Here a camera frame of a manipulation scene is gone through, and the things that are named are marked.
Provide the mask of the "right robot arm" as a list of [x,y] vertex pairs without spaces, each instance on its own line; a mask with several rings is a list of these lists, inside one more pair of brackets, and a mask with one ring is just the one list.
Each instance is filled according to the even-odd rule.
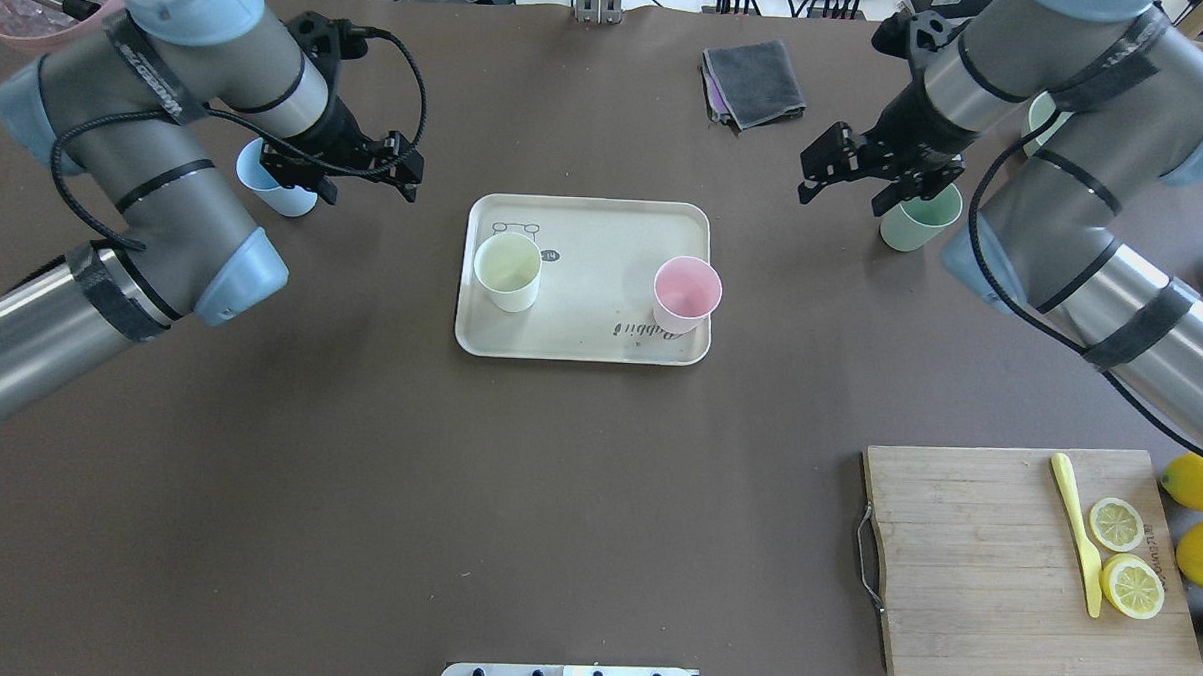
[[1009,308],[1136,392],[1203,453],[1203,300],[1109,230],[1160,180],[1203,180],[1203,53],[1152,0],[992,0],[956,23],[893,14],[873,45],[911,84],[875,128],[832,124],[801,154],[799,198],[876,177],[875,215],[931,198],[962,152],[1041,93],[1067,114],[1051,140],[985,197],[946,250],[974,295]]

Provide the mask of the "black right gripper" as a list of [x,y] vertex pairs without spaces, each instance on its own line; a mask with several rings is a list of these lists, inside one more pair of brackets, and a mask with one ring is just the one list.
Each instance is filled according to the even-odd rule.
[[881,219],[900,203],[936,198],[952,185],[962,172],[959,153],[968,146],[970,132],[934,107],[928,70],[934,59],[949,57],[956,34],[934,11],[897,11],[875,28],[872,47],[903,58],[911,83],[885,106],[875,128],[853,134],[847,121],[836,121],[806,146],[800,153],[799,204],[835,183],[876,177],[887,183],[871,198],[872,215]]

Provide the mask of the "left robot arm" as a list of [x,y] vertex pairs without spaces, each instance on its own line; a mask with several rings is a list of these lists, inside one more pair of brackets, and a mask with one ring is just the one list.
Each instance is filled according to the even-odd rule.
[[288,281],[266,231],[190,132],[211,115],[263,142],[279,186],[334,203],[337,177],[413,202],[417,138],[362,134],[336,82],[392,31],[265,0],[124,0],[91,36],[0,85],[0,120],[96,238],[0,298],[0,421],[183,315],[229,322]]

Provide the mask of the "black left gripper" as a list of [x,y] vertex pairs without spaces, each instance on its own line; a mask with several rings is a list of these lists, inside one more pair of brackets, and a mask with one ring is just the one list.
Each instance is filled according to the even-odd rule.
[[286,20],[286,26],[325,79],[326,103],[321,117],[303,134],[269,140],[260,164],[282,186],[304,186],[331,206],[339,191],[332,177],[386,183],[414,203],[425,164],[416,144],[402,132],[390,131],[385,140],[367,137],[336,88],[340,64],[367,55],[369,40],[378,38],[380,30],[313,12]]

